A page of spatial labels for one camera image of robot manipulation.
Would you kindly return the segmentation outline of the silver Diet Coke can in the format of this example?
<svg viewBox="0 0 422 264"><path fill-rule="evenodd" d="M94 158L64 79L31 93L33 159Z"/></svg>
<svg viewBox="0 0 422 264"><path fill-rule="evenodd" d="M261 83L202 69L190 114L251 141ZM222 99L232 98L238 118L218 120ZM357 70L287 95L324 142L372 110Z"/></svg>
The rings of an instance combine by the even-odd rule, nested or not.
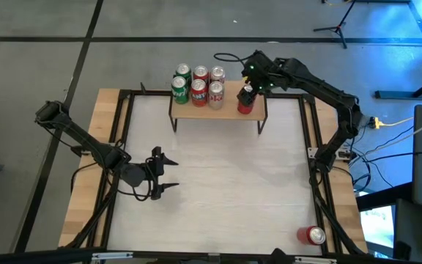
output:
<svg viewBox="0 0 422 264"><path fill-rule="evenodd" d="M218 81L224 83L226 80L226 72L221 66L214 66L210 70L210 82Z"/></svg>
<svg viewBox="0 0 422 264"><path fill-rule="evenodd" d="M214 81L209 85L208 104L211 109L218 110L223 107L224 85Z"/></svg>

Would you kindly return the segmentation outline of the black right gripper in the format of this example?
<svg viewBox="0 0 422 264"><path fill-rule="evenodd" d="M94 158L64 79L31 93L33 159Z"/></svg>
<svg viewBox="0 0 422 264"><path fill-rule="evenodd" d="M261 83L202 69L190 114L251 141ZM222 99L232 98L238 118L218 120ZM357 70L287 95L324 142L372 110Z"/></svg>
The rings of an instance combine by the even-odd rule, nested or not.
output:
<svg viewBox="0 0 422 264"><path fill-rule="evenodd" d="M271 61L262 51L255 50L243 64L243 77L246 84L252 87L248 92L241 89L237 94L239 104L250 106L251 99L254 102L260 94L268 94L272 89L278 88L277 78L273 76Z"/></svg>

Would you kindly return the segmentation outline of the white table mat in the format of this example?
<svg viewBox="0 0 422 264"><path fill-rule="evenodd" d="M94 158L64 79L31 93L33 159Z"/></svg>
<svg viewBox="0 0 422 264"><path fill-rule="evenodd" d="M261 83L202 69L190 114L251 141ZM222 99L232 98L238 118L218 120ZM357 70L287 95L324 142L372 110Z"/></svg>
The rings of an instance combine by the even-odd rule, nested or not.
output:
<svg viewBox="0 0 422 264"><path fill-rule="evenodd" d="M156 201L139 202L120 184L111 220L111 250L316 255L297 230L316 224L308 162L294 99L270 99L263 131L255 122L180 120L169 99L139 96L126 150L142 162L154 147L173 161Z"/></svg>

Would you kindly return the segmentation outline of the black tripod stand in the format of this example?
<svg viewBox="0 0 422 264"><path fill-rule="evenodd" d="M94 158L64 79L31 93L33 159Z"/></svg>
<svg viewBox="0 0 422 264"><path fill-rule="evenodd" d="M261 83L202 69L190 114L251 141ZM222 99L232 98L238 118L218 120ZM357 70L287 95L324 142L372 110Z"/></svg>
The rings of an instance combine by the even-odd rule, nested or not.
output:
<svg viewBox="0 0 422 264"><path fill-rule="evenodd" d="M340 20L340 22L336 26L316 28L316 29L313 29L313 32L329 31L329 32L332 32L334 34L337 34L339 36L340 40L341 40L341 44L343 46L343 49L347 49L347 41L346 41L346 38L344 37L344 34L342 32L342 27L346 24L346 19L347 19L348 15L350 14L350 12L351 12L351 10L354 7L356 2L357 2L357 0L349 0L349 3L350 3L349 8L344 13L343 18Z"/></svg>

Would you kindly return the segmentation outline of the black equipment case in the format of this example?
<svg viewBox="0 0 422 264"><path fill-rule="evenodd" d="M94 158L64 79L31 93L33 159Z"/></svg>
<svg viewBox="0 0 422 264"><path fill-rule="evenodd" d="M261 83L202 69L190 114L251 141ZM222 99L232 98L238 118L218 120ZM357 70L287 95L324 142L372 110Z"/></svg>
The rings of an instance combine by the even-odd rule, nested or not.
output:
<svg viewBox="0 0 422 264"><path fill-rule="evenodd" d="M422 263L422 206L396 200L393 258Z"/></svg>

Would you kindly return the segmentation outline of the black crossbeam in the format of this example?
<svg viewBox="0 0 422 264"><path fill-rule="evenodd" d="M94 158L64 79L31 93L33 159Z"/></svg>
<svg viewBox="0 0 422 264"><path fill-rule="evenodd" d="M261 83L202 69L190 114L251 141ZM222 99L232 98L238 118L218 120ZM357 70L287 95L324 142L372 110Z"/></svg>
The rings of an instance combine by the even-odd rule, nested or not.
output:
<svg viewBox="0 0 422 264"><path fill-rule="evenodd" d="M230 254L230 253L184 253L184 252L145 252L145 251L110 251L101 247L60 248L55 250L5 253L0 254L0 264L71 264L90 261L97 252L132 252L131 259L166 259L166 260L203 260L221 263L224 260L248 260L261 264L294 264L295 257L322 257L337 260L338 264L422 264L405 260L382 259L371 255L350 255L327 253L320 256L303 254L285 254L274 249L270 254Z"/></svg>

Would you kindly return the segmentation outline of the wooden shelf with black legs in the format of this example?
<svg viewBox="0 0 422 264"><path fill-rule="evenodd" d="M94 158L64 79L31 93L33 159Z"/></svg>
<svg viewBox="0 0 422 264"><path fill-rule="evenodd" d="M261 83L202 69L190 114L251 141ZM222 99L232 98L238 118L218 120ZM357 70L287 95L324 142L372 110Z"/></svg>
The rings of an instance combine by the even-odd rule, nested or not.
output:
<svg viewBox="0 0 422 264"><path fill-rule="evenodd" d="M247 120L257 121L258 134L261 134L268 116L267 99L264 95L257 95L252 112L250 114L241 114L237 110L237 94L244 85L244 81L226 81L224 84L223 107L219 110L211 109L209 106L197 107L190 101L185 104L178 104L171 98L169 118L174 132L177 131L178 119Z"/></svg>

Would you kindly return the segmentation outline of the green Sprite can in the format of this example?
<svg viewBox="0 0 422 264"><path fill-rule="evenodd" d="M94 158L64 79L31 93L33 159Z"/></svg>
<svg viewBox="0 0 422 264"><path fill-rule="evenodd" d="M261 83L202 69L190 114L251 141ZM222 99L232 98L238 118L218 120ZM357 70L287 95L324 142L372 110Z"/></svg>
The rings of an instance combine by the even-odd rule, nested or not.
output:
<svg viewBox="0 0 422 264"><path fill-rule="evenodd" d="M190 66L186 63L178 64L175 70L175 76L181 76L190 83L192 80Z"/></svg>
<svg viewBox="0 0 422 264"><path fill-rule="evenodd" d="M188 83L184 77L175 76L171 82L171 90L176 103L185 104L188 102Z"/></svg>

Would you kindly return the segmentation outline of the black desk edge bar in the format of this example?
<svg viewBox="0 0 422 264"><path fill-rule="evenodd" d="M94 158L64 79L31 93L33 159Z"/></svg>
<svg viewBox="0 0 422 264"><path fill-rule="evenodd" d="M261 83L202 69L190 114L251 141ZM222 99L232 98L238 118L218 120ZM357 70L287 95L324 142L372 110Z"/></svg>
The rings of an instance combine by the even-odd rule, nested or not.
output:
<svg viewBox="0 0 422 264"><path fill-rule="evenodd" d="M396 200L412 201L412 183L404 183L393 188L377 191L356 198L360 212L394 205Z"/></svg>

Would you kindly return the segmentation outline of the lit monitor screen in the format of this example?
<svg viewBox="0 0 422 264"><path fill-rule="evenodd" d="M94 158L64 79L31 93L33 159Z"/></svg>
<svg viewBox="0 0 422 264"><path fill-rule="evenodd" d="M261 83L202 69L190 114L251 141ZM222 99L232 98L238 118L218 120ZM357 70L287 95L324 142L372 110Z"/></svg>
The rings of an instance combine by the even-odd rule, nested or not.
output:
<svg viewBox="0 0 422 264"><path fill-rule="evenodd" d="M360 212L367 248L375 257L393 256L395 209L390 205Z"/></svg>

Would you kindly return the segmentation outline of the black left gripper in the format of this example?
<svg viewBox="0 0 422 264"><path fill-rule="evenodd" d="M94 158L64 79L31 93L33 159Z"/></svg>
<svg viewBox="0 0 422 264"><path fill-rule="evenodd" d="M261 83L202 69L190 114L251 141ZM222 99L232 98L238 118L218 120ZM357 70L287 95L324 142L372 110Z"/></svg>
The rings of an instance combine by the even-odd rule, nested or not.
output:
<svg viewBox="0 0 422 264"><path fill-rule="evenodd" d="M164 173L163 165L177 166L178 163L163 155L161 147L154 147L152 149L152 156L140 165L140 168L146 174L145 180L148 182L149 187L145 195L137 195L137 200L147 200L148 198L151 200L160 199L162 193L167 188L179 185L179 183L159 184L158 178Z"/></svg>

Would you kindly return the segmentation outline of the red Coca-Cola can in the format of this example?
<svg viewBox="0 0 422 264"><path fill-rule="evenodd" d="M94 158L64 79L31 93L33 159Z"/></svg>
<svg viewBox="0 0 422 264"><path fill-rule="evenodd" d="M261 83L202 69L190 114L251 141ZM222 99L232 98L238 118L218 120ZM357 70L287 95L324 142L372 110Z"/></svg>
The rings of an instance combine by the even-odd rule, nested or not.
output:
<svg viewBox="0 0 422 264"><path fill-rule="evenodd" d="M297 230L297 239L305 245L319 246L325 242L326 234L318 226L301 227Z"/></svg>
<svg viewBox="0 0 422 264"><path fill-rule="evenodd" d="M251 92L253 90L252 86L248 85L248 84L245 85L242 89L245 89L248 92ZM252 99L251 99L251 105L250 106L242 106L242 105L239 104L239 101L238 101L237 110L241 114L250 114L252 112L252 109L253 109L253 104L254 104L254 102L252 101Z"/></svg>

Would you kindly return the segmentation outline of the small black white device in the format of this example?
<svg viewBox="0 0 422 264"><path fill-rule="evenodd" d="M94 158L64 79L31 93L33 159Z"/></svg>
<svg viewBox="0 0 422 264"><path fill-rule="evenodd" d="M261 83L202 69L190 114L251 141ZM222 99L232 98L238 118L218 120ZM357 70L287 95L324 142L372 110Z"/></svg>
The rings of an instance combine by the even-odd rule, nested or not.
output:
<svg viewBox="0 0 422 264"><path fill-rule="evenodd" d="M349 148L341 147L336 152L336 160L350 161L352 157L352 151Z"/></svg>

